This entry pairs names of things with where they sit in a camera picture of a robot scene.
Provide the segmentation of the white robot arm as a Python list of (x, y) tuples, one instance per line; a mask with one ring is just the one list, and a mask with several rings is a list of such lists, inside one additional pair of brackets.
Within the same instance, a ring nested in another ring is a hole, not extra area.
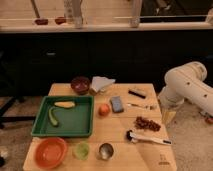
[(188, 99), (213, 117), (213, 87), (204, 83), (206, 77), (206, 67), (197, 61), (168, 70), (158, 95), (160, 104), (172, 108)]

